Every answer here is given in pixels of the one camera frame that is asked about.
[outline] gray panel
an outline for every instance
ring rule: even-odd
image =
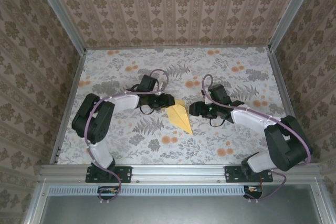
[[[321,220],[310,186],[285,186],[257,204],[242,196],[121,196],[109,204],[91,196],[48,197],[42,223],[318,224]]]

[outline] wall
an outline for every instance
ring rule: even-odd
[[[276,55],[314,161],[336,199],[336,0],[304,0]]]
[[[268,44],[290,0],[61,0],[89,48]]]
[[[29,206],[78,59],[47,0],[0,0],[0,223]]]

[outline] folded yellow paper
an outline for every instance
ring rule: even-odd
[[[183,100],[175,100],[175,105],[168,107],[166,110],[168,119],[172,124],[183,129],[190,135],[193,134]]]

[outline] floral patterned floor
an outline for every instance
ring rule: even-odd
[[[284,116],[278,88],[265,48],[185,48],[88,51],[58,164],[89,164],[82,138],[71,121],[88,93],[114,94],[139,83],[155,68],[168,71],[166,93],[184,100],[187,108],[203,101],[205,74],[224,85],[232,100],[270,115]],[[156,75],[159,81],[164,76]],[[114,114],[106,141],[117,164],[226,164],[240,163],[265,150],[263,136],[225,122],[190,116],[193,135],[171,124],[165,111],[143,115],[139,109]]]

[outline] purple cable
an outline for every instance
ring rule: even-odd
[[[302,137],[296,133],[294,130],[292,130],[290,127],[288,127],[287,125],[281,123],[279,120],[276,120],[274,118],[272,118],[271,116],[269,115],[266,115],[266,114],[263,114],[261,112],[258,112],[258,111],[255,111],[255,110],[252,110],[250,108],[241,108],[241,107],[235,107],[235,106],[227,106],[227,105],[224,105],[224,104],[221,104],[221,103],[218,103],[214,100],[212,100],[212,98],[210,97],[210,95],[208,95],[205,91],[205,85],[204,85],[204,81],[207,77],[210,77],[211,78],[211,83],[210,83],[210,86],[209,88],[212,86],[212,83],[214,81],[214,78],[212,77],[211,74],[206,74],[204,77],[203,77],[203,80],[202,80],[202,90],[203,90],[203,93],[204,95],[210,100],[212,101],[214,104],[218,105],[218,106],[221,106],[221,107],[225,107],[225,108],[228,108],[228,109],[234,109],[234,110],[243,110],[243,111],[249,111],[249,112],[252,112],[253,114],[256,114],[256,115],[259,115],[259,116],[262,116],[264,118],[267,118],[268,120],[271,120],[273,122],[276,122],[278,123],[279,125],[281,125],[283,128],[285,128],[286,130],[288,130],[290,133],[292,133],[299,141],[300,143],[304,146],[305,150],[306,150],[306,153],[307,153],[307,160],[303,163],[303,164],[299,164],[299,165],[307,165],[310,163],[310,160],[311,160],[311,155],[310,155],[310,151],[309,151],[309,148],[307,146],[307,144],[305,143],[305,141],[302,139]],[[262,199],[258,199],[258,200],[263,200],[263,199],[267,199],[269,197],[271,197],[272,195],[274,195],[286,182],[287,178],[284,174],[282,173],[278,173],[278,172],[274,172],[274,174],[277,174],[279,176],[282,176],[284,177],[284,180],[283,182],[277,187],[277,189],[274,190],[274,192],[272,192],[270,195],[262,198]]]
[[[121,189],[121,180],[120,180],[120,178],[119,178],[119,176],[118,176],[117,174],[115,174],[114,172],[112,172],[112,171],[110,171],[110,170],[107,170],[107,169],[105,169],[104,167],[102,167],[102,166],[95,160],[95,157],[94,157],[94,155],[92,154],[92,152],[91,152],[91,150],[90,150],[90,148],[89,148],[91,142],[90,142],[90,140],[88,139],[88,130],[89,130],[89,125],[90,125],[90,122],[91,122],[91,120],[92,120],[93,114],[96,112],[98,106],[99,106],[103,101],[105,101],[105,100],[107,100],[107,99],[111,99],[111,98],[113,98],[113,97],[117,97],[117,96],[119,96],[119,95],[124,95],[124,94],[155,94],[155,93],[159,93],[159,92],[164,91],[165,88],[166,88],[167,85],[168,85],[168,82],[169,82],[169,76],[168,76],[168,73],[167,73],[166,71],[164,71],[163,69],[154,69],[154,70],[150,73],[150,76],[151,76],[154,72],[156,72],[156,71],[161,71],[161,72],[163,72],[163,73],[166,75],[166,77],[167,77],[167,83],[166,83],[166,85],[163,86],[161,89],[156,90],[156,91],[151,91],[151,92],[132,92],[132,91],[125,91],[124,93],[119,93],[119,94],[115,94],[115,95],[112,95],[112,96],[109,95],[109,96],[107,96],[107,97],[103,97],[103,98],[101,98],[101,99],[100,99],[100,100],[93,106],[93,108],[92,108],[92,110],[91,110],[91,112],[90,112],[90,114],[89,114],[88,120],[87,120],[86,125],[85,125],[85,129],[84,129],[84,140],[85,140],[85,142],[86,142],[86,145],[88,146],[88,152],[89,152],[89,155],[90,155],[90,157],[93,159],[93,163],[94,163],[98,168],[100,168],[101,170],[103,170],[103,171],[105,171],[105,172],[107,172],[107,173],[109,173],[109,174],[112,174],[112,175],[118,180],[118,183],[119,183],[119,185],[118,185],[118,191],[116,192],[116,194],[115,194],[111,199],[109,199],[109,200],[105,200],[105,201],[112,201],[112,200],[114,200],[114,199],[117,197],[117,195],[119,194],[120,189]],[[101,192],[99,193],[98,198],[99,198],[99,199],[101,200],[101,202],[102,202],[102,201],[104,201],[104,200],[101,198]]]

